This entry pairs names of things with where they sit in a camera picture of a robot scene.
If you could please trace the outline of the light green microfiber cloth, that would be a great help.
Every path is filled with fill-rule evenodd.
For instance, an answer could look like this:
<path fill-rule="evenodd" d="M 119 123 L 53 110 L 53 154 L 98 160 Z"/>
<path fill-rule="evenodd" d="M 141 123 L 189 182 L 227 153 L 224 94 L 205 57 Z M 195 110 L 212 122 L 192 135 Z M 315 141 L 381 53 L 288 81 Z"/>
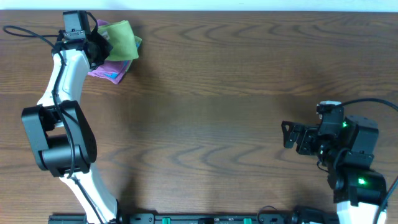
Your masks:
<path fill-rule="evenodd" d="M 129 21 L 109 23 L 106 27 L 98 29 L 98 33 L 113 46 L 106 60 L 123 61 L 131 58 L 135 35 Z"/>

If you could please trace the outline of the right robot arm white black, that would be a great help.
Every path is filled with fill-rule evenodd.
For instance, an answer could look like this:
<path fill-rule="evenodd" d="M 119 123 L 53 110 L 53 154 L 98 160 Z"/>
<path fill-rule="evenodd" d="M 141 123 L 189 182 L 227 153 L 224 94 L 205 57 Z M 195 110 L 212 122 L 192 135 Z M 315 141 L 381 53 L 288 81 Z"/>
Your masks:
<path fill-rule="evenodd" d="M 281 127 L 285 148 L 316 156 L 326 168 L 340 223 L 386 222 L 386 180 L 371 169 L 379 137 L 375 121 L 349 115 L 314 126 L 283 121 Z"/>

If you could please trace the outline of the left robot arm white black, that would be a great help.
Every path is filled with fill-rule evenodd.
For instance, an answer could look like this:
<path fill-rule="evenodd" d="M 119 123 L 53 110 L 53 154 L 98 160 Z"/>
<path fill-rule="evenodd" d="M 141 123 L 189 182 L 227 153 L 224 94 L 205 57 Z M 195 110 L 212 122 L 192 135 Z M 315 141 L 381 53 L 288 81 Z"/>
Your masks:
<path fill-rule="evenodd" d="M 45 93 L 21 116 L 36 164 L 72 190 L 85 223 L 119 223 L 120 217 L 118 201 L 96 167 L 96 139 L 80 107 L 87 74 L 104 63 L 111 48 L 96 32 L 64 32 L 52 49 Z"/>

